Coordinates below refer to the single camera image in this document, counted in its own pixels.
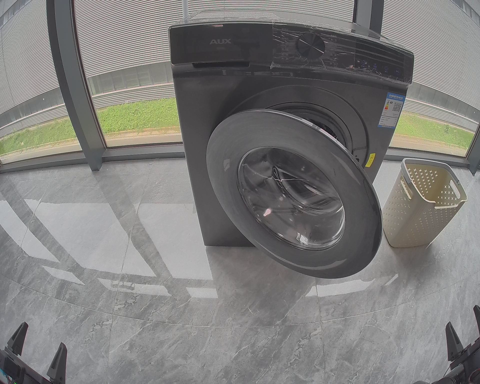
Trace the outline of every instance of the yellow warning sticker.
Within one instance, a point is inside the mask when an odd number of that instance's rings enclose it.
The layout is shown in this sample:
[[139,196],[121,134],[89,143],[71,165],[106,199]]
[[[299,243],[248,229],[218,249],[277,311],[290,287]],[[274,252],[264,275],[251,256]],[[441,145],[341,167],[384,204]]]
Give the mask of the yellow warning sticker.
[[370,156],[368,156],[368,161],[367,161],[367,164],[365,164],[365,167],[369,168],[372,165],[374,159],[375,159],[375,153],[370,153]]

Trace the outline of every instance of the perforated basket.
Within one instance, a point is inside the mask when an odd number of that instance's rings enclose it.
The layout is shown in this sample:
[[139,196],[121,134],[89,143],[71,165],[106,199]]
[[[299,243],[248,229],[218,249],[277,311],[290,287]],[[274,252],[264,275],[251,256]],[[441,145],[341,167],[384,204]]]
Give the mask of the perforated basket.
[[445,163],[406,158],[383,207],[384,231],[392,247],[430,244],[467,194]]

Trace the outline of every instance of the control knob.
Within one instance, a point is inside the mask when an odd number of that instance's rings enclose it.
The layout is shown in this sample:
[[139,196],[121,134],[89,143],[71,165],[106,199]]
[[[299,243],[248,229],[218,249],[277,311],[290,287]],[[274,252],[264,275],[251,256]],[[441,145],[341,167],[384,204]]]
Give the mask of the control knob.
[[297,41],[297,49],[303,58],[315,60],[325,52],[325,43],[315,32],[304,33]]

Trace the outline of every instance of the grass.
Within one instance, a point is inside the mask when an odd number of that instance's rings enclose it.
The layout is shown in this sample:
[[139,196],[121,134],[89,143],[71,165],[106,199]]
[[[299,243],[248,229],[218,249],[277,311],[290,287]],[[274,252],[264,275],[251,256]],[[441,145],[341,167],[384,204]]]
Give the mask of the grass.
[[413,113],[403,112],[398,120],[395,134],[435,140],[468,149],[474,133]]
[[[97,115],[105,135],[147,130],[162,133],[171,129],[178,131],[180,126],[174,97],[110,106],[97,110]],[[473,132],[408,112],[402,113],[395,133],[436,140],[465,149],[470,146],[473,138]],[[70,119],[57,119],[0,139],[0,155],[74,138]]]
[[[149,129],[161,133],[166,128],[174,128],[179,131],[180,127],[174,97],[101,108],[97,110],[97,116],[105,135],[125,131],[141,132]],[[75,139],[75,137],[70,119],[57,119],[0,139],[0,156],[20,149],[41,147]]]

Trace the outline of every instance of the gray washing machine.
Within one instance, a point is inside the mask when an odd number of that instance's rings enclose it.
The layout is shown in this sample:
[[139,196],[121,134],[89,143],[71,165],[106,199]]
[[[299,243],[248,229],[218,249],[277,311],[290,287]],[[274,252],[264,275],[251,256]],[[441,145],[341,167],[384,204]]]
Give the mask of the gray washing machine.
[[372,186],[413,54],[359,25],[200,12],[169,30],[205,245],[251,246],[301,273],[363,269],[382,238]]

